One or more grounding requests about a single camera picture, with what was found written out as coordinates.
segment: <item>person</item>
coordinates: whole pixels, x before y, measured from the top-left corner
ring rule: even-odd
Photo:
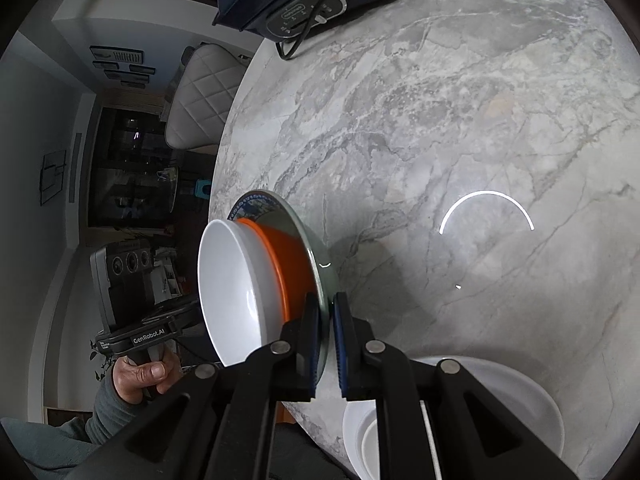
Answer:
[[[76,417],[54,428],[2,418],[0,424],[38,480],[60,480],[145,409],[144,388],[164,394],[181,377],[180,359],[168,348],[162,362],[135,366],[121,357],[101,381],[87,422]],[[270,478],[346,480],[297,424],[276,425]]]

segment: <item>green plate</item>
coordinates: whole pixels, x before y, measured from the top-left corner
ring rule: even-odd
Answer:
[[[326,364],[329,348],[329,305],[338,292],[338,274],[329,259],[326,247],[316,234],[306,227],[293,208],[283,197],[273,191],[255,189],[240,197],[231,209],[229,220],[248,218],[261,225],[268,225],[300,238],[305,246],[306,254],[313,270],[320,304],[321,341],[318,358],[319,381]]]

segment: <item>turquoise stool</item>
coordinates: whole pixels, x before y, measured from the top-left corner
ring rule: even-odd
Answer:
[[[193,194],[198,198],[209,200],[211,197],[211,181],[204,178],[198,179]]]

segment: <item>gray marble surface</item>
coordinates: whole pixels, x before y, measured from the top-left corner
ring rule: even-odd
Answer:
[[[532,377],[562,412],[562,458],[599,479],[640,420],[639,156],[640,57],[602,0],[396,0],[290,62],[262,44],[210,216],[280,193],[376,336]],[[479,196],[439,234],[483,189],[535,230]],[[294,411],[348,463],[336,384],[330,357]]]

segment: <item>metal screw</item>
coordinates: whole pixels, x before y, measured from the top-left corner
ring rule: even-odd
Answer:
[[[453,359],[444,359],[440,361],[440,369],[449,375],[455,375],[460,371],[460,363]]]
[[[276,355],[286,354],[291,350],[291,345],[286,341],[274,341],[271,343],[271,352]]]
[[[196,377],[199,379],[209,379],[216,373],[216,367],[210,364],[199,365],[196,368]]]
[[[367,344],[364,345],[364,348],[366,348],[367,352],[369,352],[370,354],[380,354],[385,351],[386,345],[382,341],[372,339],[371,341],[367,341]]]

